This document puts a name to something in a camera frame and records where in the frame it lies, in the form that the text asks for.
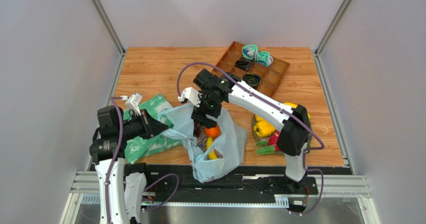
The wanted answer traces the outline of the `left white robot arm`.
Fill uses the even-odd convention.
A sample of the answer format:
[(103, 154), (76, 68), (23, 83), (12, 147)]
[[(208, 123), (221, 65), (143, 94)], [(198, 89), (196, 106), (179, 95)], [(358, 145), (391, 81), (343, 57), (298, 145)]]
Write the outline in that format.
[(154, 119), (145, 109), (139, 116), (123, 120), (121, 108), (98, 110), (96, 129), (89, 153), (97, 173), (100, 196), (100, 223), (139, 223), (143, 190), (147, 185), (145, 163), (126, 164), (127, 141), (136, 137), (152, 139), (169, 127)]

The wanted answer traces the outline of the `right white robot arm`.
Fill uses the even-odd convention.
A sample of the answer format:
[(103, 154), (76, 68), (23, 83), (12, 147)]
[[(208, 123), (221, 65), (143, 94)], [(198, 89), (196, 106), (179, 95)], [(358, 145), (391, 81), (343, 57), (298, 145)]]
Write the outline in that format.
[(192, 91), (190, 102), (194, 105), (191, 118), (204, 127), (216, 127), (222, 103), (243, 107), (271, 124), (280, 134), (277, 147), (286, 159), (285, 177), (292, 191), (305, 187), (307, 171), (304, 151), (312, 137), (307, 109), (302, 105), (291, 107), (258, 92), (236, 76), (218, 77), (202, 69), (193, 83), (199, 90)]

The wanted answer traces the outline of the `yellow fake banana bunch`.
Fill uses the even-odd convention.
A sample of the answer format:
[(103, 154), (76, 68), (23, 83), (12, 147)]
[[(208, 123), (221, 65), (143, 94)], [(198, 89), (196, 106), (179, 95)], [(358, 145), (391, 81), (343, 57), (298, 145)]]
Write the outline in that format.
[[(298, 106), (298, 104), (294, 104), (291, 102), (283, 102), (283, 104), (291, 106), (292, 108), (296, 108)], [(307, 113), (307, 115), (308, 115), (308, 118), (311, 119), (311, 115), (309, 113)]]

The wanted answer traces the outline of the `pink fake dragon fruit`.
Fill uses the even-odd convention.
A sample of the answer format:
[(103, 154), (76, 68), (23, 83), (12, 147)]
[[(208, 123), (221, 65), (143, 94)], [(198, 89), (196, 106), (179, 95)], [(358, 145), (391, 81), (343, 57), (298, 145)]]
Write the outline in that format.
[(275, 131), (270, 137), (266, 138), (265, 140), (259, 141), (256, 144), (256, 154), (283, 154), (283, 152), (277, 146), (279, 135), (280, 132)]

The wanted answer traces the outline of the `translucent printed plastic bag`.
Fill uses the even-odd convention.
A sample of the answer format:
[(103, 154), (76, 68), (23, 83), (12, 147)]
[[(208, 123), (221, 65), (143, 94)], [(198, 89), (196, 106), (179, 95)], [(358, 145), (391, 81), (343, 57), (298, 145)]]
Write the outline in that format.
[(201, 183), (220, 179), (242, 164), (247, 131), (234, 124), (229, 112), (222, 108), (214, 120), (219, 125), (220, 135), (209, 137), (201, 127), (200, 137), (193, 133), (195, 123), (191, 119), (193, 104), (185, 104), (162, 111), (157, 119), (168, 119), (172, 127), (162, 135), (179, 140), (187, 151), (194, 179)]

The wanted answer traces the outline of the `single yellow fake banana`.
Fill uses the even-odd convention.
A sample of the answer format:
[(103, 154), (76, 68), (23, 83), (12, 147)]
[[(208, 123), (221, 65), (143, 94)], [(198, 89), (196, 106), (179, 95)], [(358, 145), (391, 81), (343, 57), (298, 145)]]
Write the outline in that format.
[(208, 137), (206, 140), (206, 152), (209, 160), (215, 160), (218, 159), (215, 150), (212, 148), (214, 139), (211, 137)]

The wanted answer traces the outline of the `yellow fake lemon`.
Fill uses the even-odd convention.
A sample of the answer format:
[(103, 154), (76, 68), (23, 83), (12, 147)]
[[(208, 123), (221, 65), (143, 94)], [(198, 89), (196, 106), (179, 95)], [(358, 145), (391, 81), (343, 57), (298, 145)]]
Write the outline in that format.
[(254, 117), (255, 117), (256, 122), (260, 122), (260, 121), (264, 120), (262, 117), (260, 117), (258, 115), (255, 115)]

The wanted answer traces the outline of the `yellow fake bell pepper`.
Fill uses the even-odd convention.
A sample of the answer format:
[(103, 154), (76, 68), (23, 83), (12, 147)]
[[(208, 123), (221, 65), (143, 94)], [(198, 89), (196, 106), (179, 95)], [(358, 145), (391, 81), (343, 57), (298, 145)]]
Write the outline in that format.
[(276, 131), (276, 129), (267, 121), (261, 120), (254, 125), (253, 131), (257, 137), (267, 138), (271, 136)]

